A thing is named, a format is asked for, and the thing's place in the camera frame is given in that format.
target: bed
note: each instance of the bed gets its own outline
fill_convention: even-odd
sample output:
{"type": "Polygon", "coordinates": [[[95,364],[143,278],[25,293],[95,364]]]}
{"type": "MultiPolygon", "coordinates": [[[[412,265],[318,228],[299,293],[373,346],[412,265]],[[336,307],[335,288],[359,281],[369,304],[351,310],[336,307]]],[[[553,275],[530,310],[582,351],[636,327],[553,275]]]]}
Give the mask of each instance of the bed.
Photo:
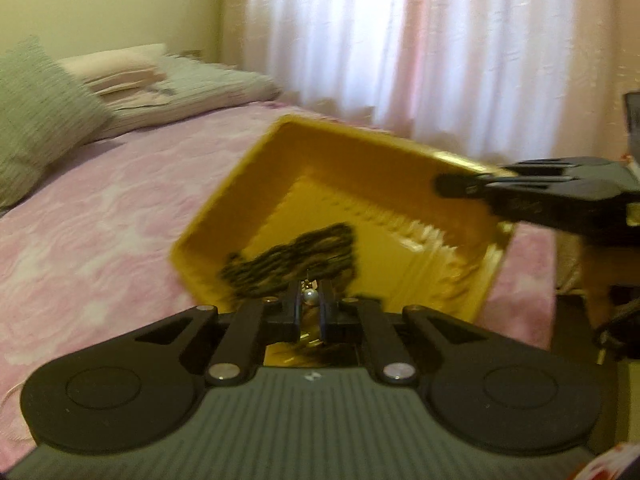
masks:
{"type": "MultiPolygon", "coordinates": [[[[20,384],[41,364],[192,305],[167,255],[212,190],[285,113],[273,102],[74,150],[0,219],[0,470],[34,446],[20,384]]],[[[478,324],[548,347],[554,235],[521,224],[478,324]]]]}

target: beige curtain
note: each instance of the beige curtain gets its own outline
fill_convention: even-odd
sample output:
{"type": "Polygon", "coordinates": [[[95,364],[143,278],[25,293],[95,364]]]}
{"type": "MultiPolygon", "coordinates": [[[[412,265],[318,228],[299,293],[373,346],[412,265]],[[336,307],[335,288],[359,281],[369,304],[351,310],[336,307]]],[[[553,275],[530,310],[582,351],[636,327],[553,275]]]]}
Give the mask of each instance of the beige curtain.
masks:
{"type": "Polygon", "coordinates": [[[225,0],[223,62],[492,162],[597,154],[614,0],[225,0]]]}

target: gray ribbed panel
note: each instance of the gray ribbed panel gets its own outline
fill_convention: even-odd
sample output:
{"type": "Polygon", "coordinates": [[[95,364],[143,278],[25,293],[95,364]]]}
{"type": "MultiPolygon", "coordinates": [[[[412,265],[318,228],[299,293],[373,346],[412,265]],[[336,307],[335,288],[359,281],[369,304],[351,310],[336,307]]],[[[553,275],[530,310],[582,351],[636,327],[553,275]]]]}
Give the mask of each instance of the gray ribbed panel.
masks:
{"type": "Polygon", "coordinates": [[[366,371],[262,368],[244,386],[217,388],[171,436],[117,456],[82,457],[41,446],[20,480],[564,480],[593,456],[484,452],[444,431],[407,389],[366,371]]]}

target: wall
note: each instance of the wall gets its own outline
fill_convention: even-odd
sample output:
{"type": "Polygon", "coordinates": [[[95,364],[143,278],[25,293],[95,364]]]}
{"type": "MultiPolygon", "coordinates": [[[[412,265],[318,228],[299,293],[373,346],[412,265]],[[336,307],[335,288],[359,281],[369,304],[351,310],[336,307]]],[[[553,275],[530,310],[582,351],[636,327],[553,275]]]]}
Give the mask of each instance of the wall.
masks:
{"type": "Polygon", "coordinates": [[[618,160],[626,152],[622,95],[640,89],[640,0],[618,0],[618,44],[614,89],[598,153],[618,160]]]}
{"type": "Polygon", "coordinates": [[[222,0],[0,0],[0,54],[37,34],[60,58],[145,43],[217,57],[222,0]]]}

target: pearl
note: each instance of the pearl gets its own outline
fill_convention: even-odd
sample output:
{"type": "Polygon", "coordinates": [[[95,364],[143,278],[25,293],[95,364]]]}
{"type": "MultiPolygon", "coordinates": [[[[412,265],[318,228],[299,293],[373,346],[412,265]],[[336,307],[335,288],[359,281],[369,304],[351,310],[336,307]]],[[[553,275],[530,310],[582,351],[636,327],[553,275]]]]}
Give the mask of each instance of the pearl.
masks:
{"type": "Polygon", "coordinates": [[[320,295],[314,288],[306,288],[302,293],[302,301],[308,306],[318,306],[320,303],[320,295]]]}

